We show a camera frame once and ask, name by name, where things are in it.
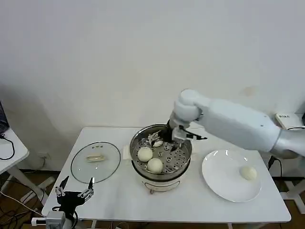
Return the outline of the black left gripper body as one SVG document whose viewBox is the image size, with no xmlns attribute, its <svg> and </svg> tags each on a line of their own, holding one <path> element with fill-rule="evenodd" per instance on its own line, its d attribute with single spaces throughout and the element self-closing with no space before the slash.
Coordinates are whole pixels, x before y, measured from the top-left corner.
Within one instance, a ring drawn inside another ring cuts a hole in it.
<svg viewBox="0 0 305 229">
<path fill-rule="evenodd" d="M 65 191 L 64 196 L 57 196 L 59 211 L 74 213 L 78 206 L 85 203 L 85 198 L 82 198 L 79 194 L 81 194 L 81 192 Z"/>
</svg>

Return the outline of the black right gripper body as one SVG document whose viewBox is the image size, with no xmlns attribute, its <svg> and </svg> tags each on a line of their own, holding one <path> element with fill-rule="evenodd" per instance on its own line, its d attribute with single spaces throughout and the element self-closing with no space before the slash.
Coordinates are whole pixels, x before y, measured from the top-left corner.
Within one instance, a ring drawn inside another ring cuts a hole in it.
<svg viewBox="0 0 305 229">
<path fill-rule="evenodd" d="M 172 139 L 172 133 L 173 130 L 171 128 L 166 128 L 161 130 L 158 133 L 158 136 L 161 138 L 162 141 L 167 142 L 167 143 L 173 143 L 173 139 Z"/>
</svg>

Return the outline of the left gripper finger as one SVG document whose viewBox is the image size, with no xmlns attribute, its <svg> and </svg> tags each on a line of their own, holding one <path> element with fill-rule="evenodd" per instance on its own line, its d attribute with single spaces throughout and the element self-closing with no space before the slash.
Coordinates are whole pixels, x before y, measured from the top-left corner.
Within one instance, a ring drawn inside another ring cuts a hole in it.
<svg viewBox="0 0 305 229">
<path fill-rule="evenodd" d="M 78 197 L 81 197 L 83 199 L 90 199 L 91 196 L 94 194 L 93 184 L 94 184 L 94 178 L 92 177 L 89 181 L 87 189 L 81 192 L 80 194 L 78 194 Z"/>
<path fill-rule="evenodd" d="M 69 176 L 67 176 L 64 180 L 62 180 L 61 183 L 59 184 L 59 186 L 55 187 L 56 196 L 61 197 L 61 196 L 65 195 L 64 188 L 68 182 L 68 179 L 69 179 Z"/>
</svg>

